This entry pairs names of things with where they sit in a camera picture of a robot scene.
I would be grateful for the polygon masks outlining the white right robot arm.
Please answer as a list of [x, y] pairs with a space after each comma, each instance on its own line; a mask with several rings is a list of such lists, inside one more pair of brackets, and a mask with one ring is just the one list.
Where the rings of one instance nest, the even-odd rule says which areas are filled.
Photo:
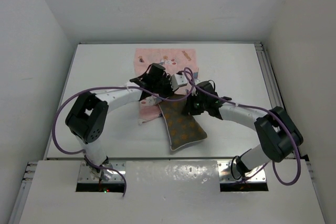
[[184, 113], [200, 115], [207, 112], [210, 116], [231, 121], [254, 130], [259, 145], [231, 161], [230, 174], [236, 181], [247, 181], [246, 176], [254, 168], [283, 161], [289, 154], [300, 159], [298, 147], [303, 137], [287, 114], [276, 106], [271, 110], [257, 106], [238, 104], [228, 97], [219, 97], [214, 85], [209, 81], [192, 84], [193, 93], [188, 96]]

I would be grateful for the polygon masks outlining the pink cartoon pillowcase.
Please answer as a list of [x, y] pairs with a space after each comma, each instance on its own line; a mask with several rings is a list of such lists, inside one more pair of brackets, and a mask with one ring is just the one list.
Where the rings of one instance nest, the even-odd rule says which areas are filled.
[[[195, 80], [198, 79], [199, 75], [195, 49], [138, 48], [135, 51], [133, 63], [136, 76], [143, 74], [152, 63], [162, 65], [169, 74], [175, 74], [185, 67], [189, 67], [192, 70]], [[149, 96], [140, 101], [139, 125], [161, 116], [161, 110], [158, 106], [160, 102], [161, 100], [154, 96]]]

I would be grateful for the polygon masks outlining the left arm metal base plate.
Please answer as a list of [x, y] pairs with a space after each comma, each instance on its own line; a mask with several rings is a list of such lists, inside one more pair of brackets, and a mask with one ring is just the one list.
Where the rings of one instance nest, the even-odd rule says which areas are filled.
[[[126, 164], [123, 162], [112, 162], [107, 165], [109, 168], [117, 170], [123, 176], [125, 175]], [[102, 183], [124, 183], [124, 179], [117, 172], [111, 169], [103, 169], [98, 175], [84, 161], [81, 162], [78, 174], [79, 183], [97, 184], [101, 180]]]

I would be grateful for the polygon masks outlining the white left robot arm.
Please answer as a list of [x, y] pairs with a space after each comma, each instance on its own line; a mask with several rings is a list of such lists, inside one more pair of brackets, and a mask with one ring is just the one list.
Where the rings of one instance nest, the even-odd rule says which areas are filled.
[[69, 127], [84, 149], [86, 158], [96, 166], [107, 161], [99, 137], [106, 117], [111, 111], [128, 103], [138, 102], [150, 93], [168, 98], [179, 87], [175, 77], [166, 73], [165, 68], [153, 63], [142, 75], [130, 79], [126, 85], [97, 94], [86, 91], [75, 101], [68, 113], [65, 124]]

